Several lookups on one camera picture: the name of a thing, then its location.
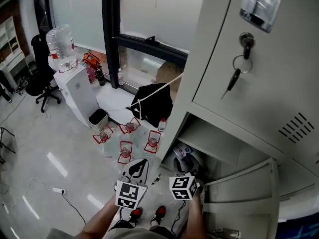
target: black thermos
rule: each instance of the black thermos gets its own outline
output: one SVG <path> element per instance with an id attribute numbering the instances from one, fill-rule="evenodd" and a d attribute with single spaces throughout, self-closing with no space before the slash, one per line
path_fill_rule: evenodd
<path id="1" fill-rule="evenodd" d="M 98 81 L 100 83 L 100 86 L 104 86 L 105 85 L 105 77 L 104 77 L 104 74 L 102 72 L 101 66 L 99 66 L 98 69 L 96 69 L 96 76 L 98 77 Z"/>

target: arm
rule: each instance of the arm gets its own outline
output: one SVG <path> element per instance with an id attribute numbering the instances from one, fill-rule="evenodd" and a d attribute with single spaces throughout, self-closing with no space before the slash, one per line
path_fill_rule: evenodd
<path id="1" fill-rule="evenodd" d="M 199 193 L 189 203 L 186 239 L 207 239 Z"/>
<path id="2" fill-rule="evenodd" d="M 105 204 L 105 206 L 85 225 L 77 239 L 101 239 L 118 211 L 115 205 L 115 195 Z"/>

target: sneaker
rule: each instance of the sneaker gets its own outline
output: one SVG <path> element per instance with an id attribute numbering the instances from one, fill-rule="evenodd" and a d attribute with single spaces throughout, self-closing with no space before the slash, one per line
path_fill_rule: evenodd
<path id="1" fill-rule="evenodd" d="M 154 217 L 151 220 L 151 226 L 152 226 L 152 222 L 156 221 L 158 223 L 158 225 L 160 225 L 162 219 L 164 218 L 166 214 L 166 208 L 165 206 L 160 206 L 157 210 L 156 213 L 154 215 Z"/>
<path id="2" fill-rule="evenodd" d="M 141 207 L 137 207 L 134 211 L 131 211 L 128 222 L 134 223 L 135 226 L 139 222 L 139 218 L 142 216 L 143 209 Z"/>

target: key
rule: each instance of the key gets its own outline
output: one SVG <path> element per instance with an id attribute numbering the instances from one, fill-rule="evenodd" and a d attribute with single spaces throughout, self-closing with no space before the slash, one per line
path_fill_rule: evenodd
<path id="1" fill-rule="evenodd" d="M 239 75 L 240 75 L 241 71 L 240 69 L 236 69 L 235 70 L 235 73 L 233 74 L 233 76 L 231 77 L 230 81 L 229 81 L 229 84 L 228 84 L 228 87 L 225 91 L 225 93 L 223 94 L 223 96 L 221 97 L 221 100 L 224 98 L 224 96 L 226 95 L 226 93 L 228 91 L 231 91 L 233 86 L 235 85 L 235 83 L 237 82 L 238 78 L 239 78 Z"/>

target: plastic water bottle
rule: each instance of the plastic water bottle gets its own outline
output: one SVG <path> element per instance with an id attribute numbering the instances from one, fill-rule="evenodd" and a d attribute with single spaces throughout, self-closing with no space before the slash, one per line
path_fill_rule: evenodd
<path id="1" fill-rule="evenodd" d="M 162 118 L 159 122 L 159 132 L 163 132 L 166 127 L 166 121 L 164 118 Z"/>
<path id="2" fill-rule="evenodd" d="M 123 73 L 121 68 L 119 68 L 118 79 L 119 79 L 119 85 L 124 85 Z"/>
<path id="3" fill-rule="evenodd" d="M 62 72 L 76 66 L 76 52 L 71 27 L 58 26 L 46 34 L 46 42 L 55 66 Z"/>

